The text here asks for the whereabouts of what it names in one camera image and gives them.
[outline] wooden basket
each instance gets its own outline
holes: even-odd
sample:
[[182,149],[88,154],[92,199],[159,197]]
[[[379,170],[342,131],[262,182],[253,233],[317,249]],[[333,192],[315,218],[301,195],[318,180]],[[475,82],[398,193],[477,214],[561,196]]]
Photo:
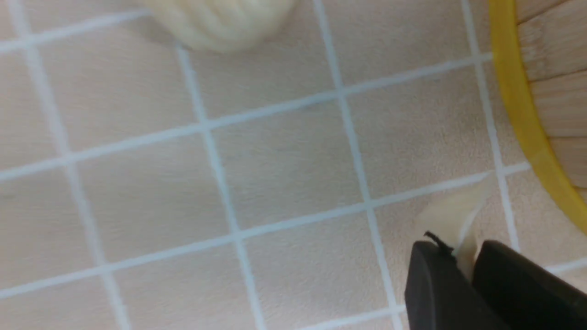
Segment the wooden basket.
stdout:
[[587,0],[490,0],[502,98],[544,188],[587,234]]

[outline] yellow rim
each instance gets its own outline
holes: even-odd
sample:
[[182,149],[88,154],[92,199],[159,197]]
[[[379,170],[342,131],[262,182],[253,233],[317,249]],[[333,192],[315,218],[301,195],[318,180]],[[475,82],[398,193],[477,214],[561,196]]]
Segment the yellow rim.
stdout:
[[497,79],[520,146],[558,207],[587,234],[587,205],[558,163],[534,108],[519,51],[515,0],[491,1],[490,17]]

